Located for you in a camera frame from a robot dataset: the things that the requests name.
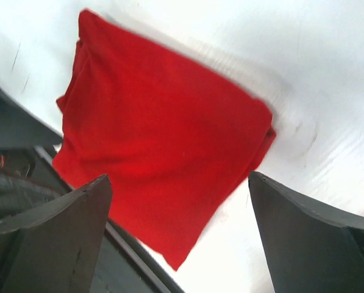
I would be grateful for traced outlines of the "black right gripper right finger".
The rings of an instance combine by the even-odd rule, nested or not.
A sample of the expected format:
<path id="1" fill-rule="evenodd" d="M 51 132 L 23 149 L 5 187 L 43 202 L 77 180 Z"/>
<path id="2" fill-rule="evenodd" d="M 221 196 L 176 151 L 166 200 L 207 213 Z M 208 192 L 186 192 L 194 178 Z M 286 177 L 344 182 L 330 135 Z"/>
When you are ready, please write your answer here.
<path id="1" fill-rule="evenodd" d="M 259 172 L 248 181 L 276 292 L 364 292 L 364 217 Z"/>

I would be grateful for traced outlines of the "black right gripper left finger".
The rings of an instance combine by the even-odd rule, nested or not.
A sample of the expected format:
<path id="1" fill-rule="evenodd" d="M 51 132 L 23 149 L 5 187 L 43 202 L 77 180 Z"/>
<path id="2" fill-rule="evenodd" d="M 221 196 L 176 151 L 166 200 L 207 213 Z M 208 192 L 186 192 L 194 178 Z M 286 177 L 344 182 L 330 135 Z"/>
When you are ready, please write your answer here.
<path id="1" fill-rule="evenodd" d="M 102 175 L 0 218 L 0 292 L 89 292 L 111 199 Z"/>

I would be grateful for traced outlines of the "red t-shirt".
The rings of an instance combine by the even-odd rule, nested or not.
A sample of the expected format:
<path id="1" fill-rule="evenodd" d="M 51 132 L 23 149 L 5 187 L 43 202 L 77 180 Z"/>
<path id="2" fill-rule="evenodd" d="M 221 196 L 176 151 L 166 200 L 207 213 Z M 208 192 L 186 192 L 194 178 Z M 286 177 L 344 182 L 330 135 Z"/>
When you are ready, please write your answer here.
<path id="1" fill-rule="evenodd" d="M 108 175 L 110 218 L 178 269 L 262 162 L 273 115 L 228 79 L 91 10 L 78 27 L 53 166 L 73 187 Z"/>

